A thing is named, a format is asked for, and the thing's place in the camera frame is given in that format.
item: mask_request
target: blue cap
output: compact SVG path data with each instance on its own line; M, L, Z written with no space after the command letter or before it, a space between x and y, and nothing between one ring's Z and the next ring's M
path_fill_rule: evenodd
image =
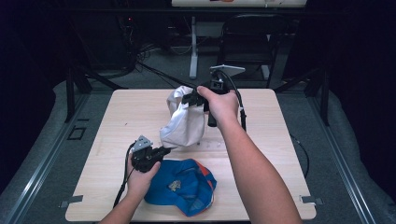
M151 180L145 200L156 205L175 205L192 217L213 203L216 184L212 173L198 161L164 160Z

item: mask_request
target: table top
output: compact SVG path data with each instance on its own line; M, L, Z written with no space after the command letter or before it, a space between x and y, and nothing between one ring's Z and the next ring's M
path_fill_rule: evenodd
M153 142L153 147L161 146L160 129L170 119L166 98L171 92L114 91L74 192L74 196L83 196L82 202L69 204L66 212L68 221L98 221L112 209L123 179L128 146L141 134ZM275 93L251 89L240 92L247 113L247 133L279 171L302 219L314 218L315 206L302 203L300 199L300 196L309 196L310 193ZM217 179L213 205L200 215L185 217L175 206L152 205L143 201L133 220L248 220L219 129L206 125L199 145L176 148L164 157L165 160L189 158L207 167Z
M305 7L306 0L172 0L173 7Z

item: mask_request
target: chair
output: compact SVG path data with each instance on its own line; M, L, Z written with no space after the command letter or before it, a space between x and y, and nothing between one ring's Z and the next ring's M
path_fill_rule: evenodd
M268 65L268 89L278 46L288 26L289 20L279 15L240 14L231 17L222 27L218 64Z

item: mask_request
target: black device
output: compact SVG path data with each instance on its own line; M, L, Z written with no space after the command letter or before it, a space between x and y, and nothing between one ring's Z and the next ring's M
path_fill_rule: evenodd
M217 94L226 94L230 91L229 85L224 81L225 77L223 72L220 70L215 70L212 72L212 78L210 79L208 88ZM209 102L205 99L204 111L209 111L209 117L207 119L207 126L217 127L218 124L210 113Z
M153 149L151 146L152 142L148 140L145 136L140 135L139 138L128 147L125 156L124 178L122 180L122 184L120 186L120 190L117 194L116 200L114 201L113 208L119 203L120 197L125 190L125 185L128 182L131 173L134 170L146 173L147 171L151 170L155 162L162 161L163 156L169 154L172 149L169 147L156 147ZM128 158L131 150L133 152L133 156L131 158L131 161L129 161ZM127 173L127 162L131 162L132 166L134 167L134 169L129 174Z
M214 66L211 67L211 79L202 84L202 86L205 86L212 90L213 92L217 94L226 94L230 92L230 90L235 90L236 96L238 97L238 102L240 106L240 113L241 113L241 125L244 130L246 130L246 114L245 114L245 109L242 105L242 98L241 94L239 93L238 89L235 87L233 81L231 80L230 76L228 76L224 70L233 73L233 75L240 73L240 71L245 71L244 68L239 68L239 67L233 67L233 66L228 66L228 65L221 65L221 66ZM191 105L202 105L204 104L204 111L207 112L209 111L209 117L207 120L207 126L209 127L217 127L218 124L213 117L213 115L210 113L210 108L209 108L209 102L202 97L196 89L192 91L190 94L186 94L183 96L181 100L182 104L189 103L189 106Z
M131 158L132 166L142 173L151 170L152 166L157 161L162 161L163 156L171 152L170 148L167 147L146 147L142 150L134 152Z
M152 148L152 142L145 136L140 135L132 146L133 156L131 158L132 166L142 173L151 170L157 161L162 161L163 156L171 152L169 147Z

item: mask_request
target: metal bar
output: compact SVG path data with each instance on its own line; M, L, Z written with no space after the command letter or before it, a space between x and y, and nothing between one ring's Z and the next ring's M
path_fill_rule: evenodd
M166 8L48 8L48 12L62 14L80 13L101 13L115 15L142 15L142 14L162 14L162 15L179 15L179 16L211 16L213 15L234 15L240 13L262 13L278 14L291 16L293 18L312 18L312 19L339 19L338 16L347 16L348 10L342 11L309 11L295 8L278 8L278 7L166 7Z
M82 72L87 74L88 76L98 80L99 82L107 85L109 88L111 88L113 91L116 90L126 90L128 88L124 88L122 86L117 85L114 82L109 81L108 79L106 79L105 77L101 77L99 74L97 74L96 72L93 72L91 69L85 67L85 66L79 66L78 69Z
M328 111L329 111L329 72L323 71L322 80L322 91L320 100L320 117L322 118L324 124L329 126Z
M355 205L356 211L358 212L358 215L361 218L361 223L374 224L375 219L366 201L364 200L364 196L361 193L361 188L358 186L358 184L355 181L355 178L350 172L347 162L341 151L341 148L338 146L337 141L335 140L335 137L332 134L331 128L328 125L326 125L323 122L323 119L321 118L318 102L316 102L313 97L308 97L307 99L312 109L314 110L314 114L316 116L318 123L321 126L321 129L326 134L327 140L329 141L329 144L331 146L331 153L335 166L337 167L338 172L340 173L340 176L344 181L350 199Z
M66 74L67 116L64 121L66 123L69 122L76 111L73 72L74 71L69 68L69 71Z
M197 53L197 34L195 17L191 18L191 63L190 63L190 78L197 78L198 69L198 53Z
M50 168L55 163L63 145L64 139L67 138L67 134L73 129L74 123L77 121L77 116L82 110L83 106L87 103L89 95L82 94L78 99L76 105L76 115L71 118L70 122L65 123L60 130L58 136L51 147L49 153L44 156L43 160L38 164L35 169L35 173L32 175L28 184L26 185L21 197L17 200L11 212L9 213L6 223L22 223L24 216L26 215L30 205L32 204L35 196L43 185Z
M290 82L288 82L288 83L286 83L286 84L283 84L283 85L280 86L280 87L277 87L276 89L274 89L274 92L276 92L276 93L281 93L282 91L286 91L286 90L288 90L289 88L295 86L297 83L303 81L304 79L306 79L306 78L308 78L308 77L311 77L311 76L318 76L318 72L319 72L319 71L320 71L319 68L312 69L311 71L309 71L309 72L303 74L302 76L300 76L300 77L295 77L295 78L292 79Z

